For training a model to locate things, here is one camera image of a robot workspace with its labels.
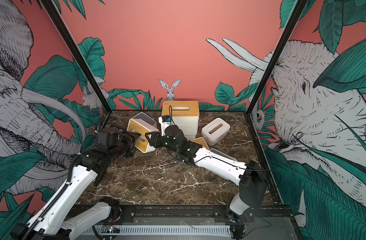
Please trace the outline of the white box bamboo lid corner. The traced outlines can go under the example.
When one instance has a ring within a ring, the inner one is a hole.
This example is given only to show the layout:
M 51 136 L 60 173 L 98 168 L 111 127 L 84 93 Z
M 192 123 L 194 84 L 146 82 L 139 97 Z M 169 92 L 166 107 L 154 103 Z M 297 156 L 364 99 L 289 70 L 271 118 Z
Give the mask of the white box bamboo lid corner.
M 200 108 L 197 101 L 166 101 L 162 106 L 162 115 L 170 115 L 169 107 L 172 107 L 172 119 L 179 127 L 192 127 L 199 125 Z

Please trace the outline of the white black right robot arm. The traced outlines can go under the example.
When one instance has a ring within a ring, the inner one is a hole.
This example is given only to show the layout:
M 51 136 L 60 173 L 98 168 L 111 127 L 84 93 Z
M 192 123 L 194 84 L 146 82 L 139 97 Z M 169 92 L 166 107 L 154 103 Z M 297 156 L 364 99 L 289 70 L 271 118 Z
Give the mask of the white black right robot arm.
M 212 152 L 200 144 L 187 140 L 176 125 L 157 132 L 145 134 L 151 146 L 166 148 L 187 165 L 195 165 L 233 182 L 239 192 L 228 206 L 227 218 L 234 223 L 252 223 L 253 209 L 261 206 L 268 188 L 268 180 L 257 162 L 238 162 Z

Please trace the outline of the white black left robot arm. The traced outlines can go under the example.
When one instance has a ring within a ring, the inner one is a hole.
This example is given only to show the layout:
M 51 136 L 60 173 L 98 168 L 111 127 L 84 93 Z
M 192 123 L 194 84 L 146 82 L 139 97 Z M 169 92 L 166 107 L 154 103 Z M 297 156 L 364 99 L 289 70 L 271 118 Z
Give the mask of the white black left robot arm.
M 90 209 L 66 220 L 85 189 L 98 185 L 112 161 L 132 157 L 139 133 L 108 127 L 96 134 L 95 146 L 78 154 L 71 162 L 65 182 L 46 205 L 30 220 L 17 224 L 10 235 L 14 240 L 74 240 L 95 224 L 116 222 L 123 211 L 118 200 L 104 197 Z

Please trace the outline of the white box grey lid back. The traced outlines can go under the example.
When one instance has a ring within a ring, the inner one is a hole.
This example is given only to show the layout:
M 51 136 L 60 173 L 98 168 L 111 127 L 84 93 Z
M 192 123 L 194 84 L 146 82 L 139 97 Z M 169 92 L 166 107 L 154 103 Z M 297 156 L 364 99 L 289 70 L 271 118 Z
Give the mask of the white box grey lid back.
M 144 112 L 140 112 L 140 113 L 136 114 L 134 117 L 132 117 L 132 119 L 143 120 L 146 123 L 157 128 L 157 122 L 153 118 L 151 118 L 149 115 L 145 114 Z

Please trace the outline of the narrow white box bamboo lid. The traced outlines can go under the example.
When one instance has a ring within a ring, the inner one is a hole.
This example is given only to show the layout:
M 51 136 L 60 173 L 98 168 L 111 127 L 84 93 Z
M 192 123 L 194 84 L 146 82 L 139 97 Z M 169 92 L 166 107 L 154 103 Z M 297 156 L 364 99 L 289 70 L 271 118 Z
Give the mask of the narrow white box bamboo lid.
M 142 153 L 150 153 L 155 151 L 145 137 L 146 133 L 156 132 L 160 133 L 159 129 L 148 124 L 142 119 L 130 119 L 127 126 L 127 131 L 140 134 L 140 137 L 135 142 L 135 147 Z

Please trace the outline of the large white box bamboo lid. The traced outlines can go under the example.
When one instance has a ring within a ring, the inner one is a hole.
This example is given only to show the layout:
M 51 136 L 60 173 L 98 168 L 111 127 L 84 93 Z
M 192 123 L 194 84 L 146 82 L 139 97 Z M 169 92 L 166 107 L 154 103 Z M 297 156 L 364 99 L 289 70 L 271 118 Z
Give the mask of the large white box bamboo lid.
M 193 135 L 197 135 L 198 133 L 198 125 L 196 126 L 179 126 L 179 129 L 182 130 L 182 132 L 184 133 L 184 135 L 189 135 L 189 136 L 193 136 Z

